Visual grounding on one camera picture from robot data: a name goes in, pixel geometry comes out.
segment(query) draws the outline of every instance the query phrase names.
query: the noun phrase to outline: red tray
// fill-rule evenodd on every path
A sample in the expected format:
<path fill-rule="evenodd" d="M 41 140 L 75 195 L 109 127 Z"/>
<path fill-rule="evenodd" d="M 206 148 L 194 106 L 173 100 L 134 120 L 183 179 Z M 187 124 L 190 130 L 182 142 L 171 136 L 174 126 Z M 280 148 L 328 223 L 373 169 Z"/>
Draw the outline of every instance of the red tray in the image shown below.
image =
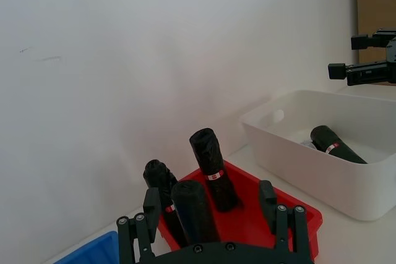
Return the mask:
<path fill-rule="evenodd" d="M 227 168 L 227 173 L 234 184 L 235 191 L 238 194 L 238 197 L 242 200 L 243 206 L 234 208 L 226 213 L 220 213 L 216 210 L 212 198 L 208 195 L 221 240 L 272 248 L 275 244 L 275 236 L 271 234 L 261 211 L 259 203 L 260 180 L 228 162 L 225 162 L 225 166 Z M 183 178 L 183 180 L 186 179 L 193 179 L 205 185 L 204 176 L 201 174 L 199 169 Z M 311 258 L 315 259 L 319 253 L 316 233 L 323 222 L 322 214 L 317 209 L 310 207 L 304 202 L 295 199 L 281 190 L 276 188 L 274 189 L 278 197 L 278 203 L 284 204 L 288 207 L 302 205 L 306 208 Z M 160 218 L 158 229 L 160 230 L 162 237 L 164 237 L 169 244 L 171 250 L 180 249 L 180 246 L 176 243 L 169 230 L 166 228 L 162 217 Z M 291 232 L 289 231 L 289 249 L 292 250 L 292 248 L 293 243 L 291 241 Z"/>

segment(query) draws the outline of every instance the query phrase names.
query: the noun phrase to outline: black bag-wrapped bottle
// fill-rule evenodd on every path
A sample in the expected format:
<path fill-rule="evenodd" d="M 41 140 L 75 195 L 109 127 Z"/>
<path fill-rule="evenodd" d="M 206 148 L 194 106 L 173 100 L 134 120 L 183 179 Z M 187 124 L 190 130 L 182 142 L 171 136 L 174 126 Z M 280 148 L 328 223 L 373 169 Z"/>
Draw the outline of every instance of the black bag-wrapped bottle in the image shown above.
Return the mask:
<path fill-rule="evenodd" d="M 151 160 L 147 163 L 143 177 L 149 188 L 158 188 L 162 215 L 166 226 L 179 246 L 186 247 L 186 236 L 171 199 L 171 191 L 178 182 L 177 179 L 166 165 L 158 160 Z"/>
<path fill-rule="evenodd" d="M 200 182 L 177 183 L 171 197 L 189 245 L 220 241 L 207 194 Z"/>
<path fill-rule="evenodd" d="M 315 127 L 311 140 L 319 151 L 354 163 L 367 164 L 327 126 Z"/>
<path fill-rule="evenodd" d="M 238 204 L 238 196 L 227 175 L 215 132 L 210 128 L 197 131 L 190 137 L 190 144 L 217 210 L 231 210 Z"/>

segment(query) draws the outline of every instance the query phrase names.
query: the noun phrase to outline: white wall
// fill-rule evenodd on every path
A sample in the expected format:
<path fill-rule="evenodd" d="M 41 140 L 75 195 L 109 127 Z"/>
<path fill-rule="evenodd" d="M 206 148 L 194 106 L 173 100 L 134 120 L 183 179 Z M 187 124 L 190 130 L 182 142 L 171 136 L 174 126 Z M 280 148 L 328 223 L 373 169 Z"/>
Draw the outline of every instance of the white wall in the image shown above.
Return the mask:
<path fill-rule="evenodd" d="M 145 163 L 197 165 L 211 126 L 274 94 L 334 90 L 355 0 L 0 0 L 0 257 L 39 263 L 142 203 Z"/>

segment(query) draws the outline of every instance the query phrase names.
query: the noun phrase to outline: white table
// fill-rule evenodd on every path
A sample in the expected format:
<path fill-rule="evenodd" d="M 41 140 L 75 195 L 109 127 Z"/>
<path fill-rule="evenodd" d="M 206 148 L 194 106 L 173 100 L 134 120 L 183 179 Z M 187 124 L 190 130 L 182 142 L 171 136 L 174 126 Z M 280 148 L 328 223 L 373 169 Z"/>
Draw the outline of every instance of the white table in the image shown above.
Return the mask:
<path fill-rule="evenodd" d="M 396 87 L 362 85 L 345 87 L 339 93 L 396 100 Z M 275 187 L 317 208 L 322 213 L 323 225 L 318 232 L 319 255 L 316 258 L 316 264 L 396 263 L 396 242 L 394 242 L 396 238 L 396 208 L 390 210 L 377 221 L 357 221 L 258 167 L 249 146 L 232 154 L 227 160 L 259 179 L 270 180 Z M 129 214 L 129 217 L 134 216 L 140 211 L 142 209 L 132 212 Z M 81 245 L 111 230 L 117 230 L 115 223 L 69 248 L 57 257 L 45 262 L 45 264 L 54 263 Z M 152 249 L 155 255 L 161 255 L 170 251 L 159 232 L 157 233 L 155 243 L 152 245 Z"/>

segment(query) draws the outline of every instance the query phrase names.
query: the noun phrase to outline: white plastic bin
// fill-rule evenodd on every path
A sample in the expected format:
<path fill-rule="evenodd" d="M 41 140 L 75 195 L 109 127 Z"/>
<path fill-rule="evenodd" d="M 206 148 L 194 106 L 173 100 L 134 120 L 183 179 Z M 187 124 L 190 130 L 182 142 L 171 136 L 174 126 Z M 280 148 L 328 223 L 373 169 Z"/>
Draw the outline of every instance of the white plastic bin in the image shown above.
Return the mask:
<path fill-rule="evenodd" d="M 296 91 L 241 121 L 260 166 L 352 218 L 375 220 L 396 205 L 396 101 Z M 319 125 L 369 164 L 301 145 Z"/>

